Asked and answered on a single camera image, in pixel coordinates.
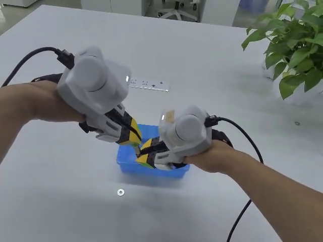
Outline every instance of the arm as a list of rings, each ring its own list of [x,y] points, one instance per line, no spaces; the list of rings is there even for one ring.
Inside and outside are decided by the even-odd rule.
[[[83,122],[84,117],[68,106],[49,81],[0,88],[0,163],[18,132],[32,119],[50,122]]]
[[[187,163],[234,179],[283,242],[323,240],[323,194],[236,151],[220,141]]]

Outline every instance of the hand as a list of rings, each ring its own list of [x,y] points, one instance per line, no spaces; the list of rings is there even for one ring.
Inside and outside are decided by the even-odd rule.
[[[50,81],[20,84],[28,100],[29,119],[49,122],[84,122],[85,117],[66,104]]]
[[[212,141],[212,147],[199,155],[186,157],[184,163],[194,164],[207,172],[220,172],[227,174],[230,165],[237,160],[241,160],[247,154],[233,149],[225,142],[219,140]]]

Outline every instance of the green plant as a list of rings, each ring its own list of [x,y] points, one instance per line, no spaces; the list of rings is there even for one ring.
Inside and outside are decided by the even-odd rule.
[[[296,19],[292,4],[304,8],[304,15]],[[265,27],[250,32],[259,23]],[[308,1],[295,0],[282,4],[277,12],[261,15],[254,25],[247,29],[248,37],[242,43],[245,50],[253,41],[268,39],[264,53],[266,68],[275,65],[274,79],[280,74],[279,89],[283,99],[293,94],[296,87],[305,82],[304,91],[316,86],[323,77],[323,0],[316,0],[316,6],[309,8]]]

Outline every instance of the person's right hand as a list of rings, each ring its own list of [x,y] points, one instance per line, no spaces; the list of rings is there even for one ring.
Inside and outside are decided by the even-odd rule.
[[[196,165],[207,172],[227,174],[230,165],[246,155],[225,142],[213,140],[209,150],[199,155],[186,157],[184,163]]]

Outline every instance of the person's left hand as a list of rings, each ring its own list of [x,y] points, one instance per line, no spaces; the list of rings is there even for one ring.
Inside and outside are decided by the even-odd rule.
[[[56,90],[56,83],[39,81],[21,84],[24,86],[26,97],[29,100],[30,119],[40,119],[49,122],[82,123],[85,117],[66,104]]]

